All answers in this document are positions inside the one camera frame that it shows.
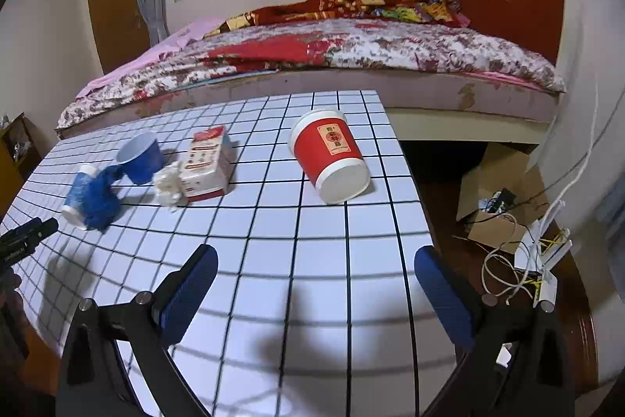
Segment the blue patterned paper cup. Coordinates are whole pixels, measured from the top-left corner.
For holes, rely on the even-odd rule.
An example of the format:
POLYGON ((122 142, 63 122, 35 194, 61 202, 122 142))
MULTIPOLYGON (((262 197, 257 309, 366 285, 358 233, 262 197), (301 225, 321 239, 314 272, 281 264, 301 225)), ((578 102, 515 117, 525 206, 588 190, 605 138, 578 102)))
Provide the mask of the blue patterned paper cup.
POLYGON ((79 167, 71 183, 70 190, 61 207, 61 215, 71 226, 86 230, 84 199, 88 185, 96 178, 100 170, 97 166, 86 163, 79 167))

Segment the dark blue cloth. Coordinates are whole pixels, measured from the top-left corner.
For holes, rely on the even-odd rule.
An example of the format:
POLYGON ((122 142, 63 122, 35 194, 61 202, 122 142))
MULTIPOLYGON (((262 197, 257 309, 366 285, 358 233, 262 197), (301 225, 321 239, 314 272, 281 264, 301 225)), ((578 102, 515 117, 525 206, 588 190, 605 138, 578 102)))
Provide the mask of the dark blue cloth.
POLYGON ((98 172, 87 184, 82 201, 87 229, 104 231, 118 217, 122 205, 112 186, 123 177, 121 165, 110 165, 98 172))

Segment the blue plastic cup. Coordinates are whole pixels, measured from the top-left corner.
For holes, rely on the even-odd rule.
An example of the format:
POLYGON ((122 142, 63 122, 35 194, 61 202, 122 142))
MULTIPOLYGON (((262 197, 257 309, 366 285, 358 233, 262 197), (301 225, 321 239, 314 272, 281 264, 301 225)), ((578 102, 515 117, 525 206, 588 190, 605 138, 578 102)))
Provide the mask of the blue plastic cup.
POLYGON ((143 132, 119 149, 116 163, 132 183, 141 185, 152 181, 156 172, 164 168, 165 159, 157 136, 152 132, 143 132))

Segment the white tissue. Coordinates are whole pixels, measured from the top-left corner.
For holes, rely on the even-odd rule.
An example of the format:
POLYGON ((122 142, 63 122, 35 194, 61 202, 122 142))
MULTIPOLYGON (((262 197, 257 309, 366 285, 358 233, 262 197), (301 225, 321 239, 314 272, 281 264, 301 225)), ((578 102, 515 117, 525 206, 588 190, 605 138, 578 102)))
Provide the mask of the white tissue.
POLYGON ((180 161, 174 161, 153 175, 155 196, 163 207, 181 207, 188 203, 180 177, 181 165, 180 161))

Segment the red white small carton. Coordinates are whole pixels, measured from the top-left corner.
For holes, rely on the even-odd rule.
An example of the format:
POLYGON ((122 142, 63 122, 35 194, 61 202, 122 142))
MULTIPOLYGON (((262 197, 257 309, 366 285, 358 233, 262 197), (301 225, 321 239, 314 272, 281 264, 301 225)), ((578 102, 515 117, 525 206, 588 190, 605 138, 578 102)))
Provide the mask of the red white small carton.
POLYGON ((189 202, 223 196, 228 192, 234 150, 225 125, 217 125, 193 136, 179 178, 189 202))

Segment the red paper cup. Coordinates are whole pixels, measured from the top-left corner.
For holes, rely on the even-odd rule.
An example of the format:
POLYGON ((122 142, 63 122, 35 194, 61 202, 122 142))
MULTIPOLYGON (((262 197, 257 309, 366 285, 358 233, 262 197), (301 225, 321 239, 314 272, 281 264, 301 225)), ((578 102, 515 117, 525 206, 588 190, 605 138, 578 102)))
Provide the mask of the red paper cup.
POLYGON ((288 147, 327 205, 353 199, 370 185, 369 168, 345 115, 336 109, 303 114, 292 126, 288 147))

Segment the yellow side cabinet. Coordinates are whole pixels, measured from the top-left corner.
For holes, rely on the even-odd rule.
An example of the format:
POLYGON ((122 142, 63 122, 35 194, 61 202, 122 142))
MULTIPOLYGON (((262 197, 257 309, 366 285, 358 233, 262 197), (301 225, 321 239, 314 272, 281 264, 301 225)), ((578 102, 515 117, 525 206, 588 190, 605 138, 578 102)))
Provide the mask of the yellow side cabinet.
POLYGON ((24 113, 12 121, 4 116, 0 142, 1 216, 9 211, 9 206, 40 161, 41 154, 34 145, 24 113))

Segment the white wifi router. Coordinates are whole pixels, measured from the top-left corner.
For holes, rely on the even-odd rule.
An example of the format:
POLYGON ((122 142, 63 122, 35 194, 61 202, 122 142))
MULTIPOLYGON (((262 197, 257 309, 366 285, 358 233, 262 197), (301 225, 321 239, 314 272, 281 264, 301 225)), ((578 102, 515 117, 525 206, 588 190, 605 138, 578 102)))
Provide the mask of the white wifi router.
POLYGON ((559 230, 552 239, 543 239, 546 229, 563 208, 562 199, 550 205, 546 214, 528 227, 515 252, 514 267, 525 275, 522 283, 528 283, 530 277, 535 280, 534 307, 542 303, 548 303, 549 310, 555 307, 557 278, 553 269, 573 246, 568 228, 559 230))

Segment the cardboard box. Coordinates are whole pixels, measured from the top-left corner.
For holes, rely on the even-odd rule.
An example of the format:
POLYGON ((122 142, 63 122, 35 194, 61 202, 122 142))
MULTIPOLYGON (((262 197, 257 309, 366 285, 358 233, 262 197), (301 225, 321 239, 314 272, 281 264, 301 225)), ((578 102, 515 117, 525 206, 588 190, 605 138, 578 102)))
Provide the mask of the cardboard box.
POLYGON ((529 244, 529 229, 550 204, 539 168, 513 147, 488 144, 482 161, 462 179, 457 222, 467 237, 513 254, 529 244))

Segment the white grid tablecloth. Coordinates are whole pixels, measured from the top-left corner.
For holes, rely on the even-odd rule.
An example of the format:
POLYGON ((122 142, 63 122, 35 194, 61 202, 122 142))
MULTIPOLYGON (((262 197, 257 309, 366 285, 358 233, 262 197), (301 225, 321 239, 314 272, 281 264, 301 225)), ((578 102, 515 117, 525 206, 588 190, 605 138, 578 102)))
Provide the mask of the white grid tablecloth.
POLYGON ((454 370, 454 347, 413 272, 429 244, 421 201, 395 132, 371 90, 263 96, 106 127, 58 142, 4 214, 11 230, 61 216, 84 163, 106 166, 152 132, 181 158, 196 132, 223 125, 234 150, 225 195, 164 208, 123 179, 120 217, 104 232, 61 223, 17 266, 25 313, 55 351, 83 298, 125 303, 153 289, 200 244, 216 279, 171 355, 216 416, 414 416, 454 370), (326 205, 292 157, 291 126, 342 111, 372 181, 326 205))

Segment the bed with floral sheet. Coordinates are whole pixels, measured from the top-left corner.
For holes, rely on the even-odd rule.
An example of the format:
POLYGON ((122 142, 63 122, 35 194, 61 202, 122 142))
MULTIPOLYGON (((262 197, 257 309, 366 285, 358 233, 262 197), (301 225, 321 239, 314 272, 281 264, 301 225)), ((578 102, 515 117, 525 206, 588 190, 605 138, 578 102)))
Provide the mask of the bed with floral sheet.
POLYGON ((552 120, 564 80, 542 55, 469 28, 397 20, 306 20, 191 42, 87 87, 60 137, 195 108, 289 93, 375 90, 384 106, 552 120))

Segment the pink blanket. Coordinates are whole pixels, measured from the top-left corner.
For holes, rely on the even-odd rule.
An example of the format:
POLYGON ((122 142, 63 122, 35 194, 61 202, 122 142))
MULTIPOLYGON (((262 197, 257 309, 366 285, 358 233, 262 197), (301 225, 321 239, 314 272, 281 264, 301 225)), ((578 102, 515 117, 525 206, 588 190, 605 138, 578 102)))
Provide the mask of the pink blanket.
POLYGON ((223 18, 219 17, 204 17, 192 21, 192 23, 167 36, 162 42, 148 48, 136 59, 106 73, 102 77, 90 81, 75 98, 77 100, 82 99, 84 96, 92 93, 93 90, 119 81, 120 78, 125 77, 127 74, 163 61, 167 56, 181 51, 190 43, 200 41, 204 35, 217 29, 224 21, 223 18))

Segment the red patterned blanket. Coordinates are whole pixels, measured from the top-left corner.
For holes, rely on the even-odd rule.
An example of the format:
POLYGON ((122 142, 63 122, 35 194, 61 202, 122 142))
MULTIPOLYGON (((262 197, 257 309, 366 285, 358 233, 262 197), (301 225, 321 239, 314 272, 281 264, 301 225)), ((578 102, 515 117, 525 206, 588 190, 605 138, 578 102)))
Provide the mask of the red patterned blanket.
POLYGON ((337 18, 383 18, 454 28, 469 26, 468 17, 460 12, 460 5, 454 0, 304 0, 290 5, 270 5, 239 14, 210 30, 208 35, 276 23, 337 18))

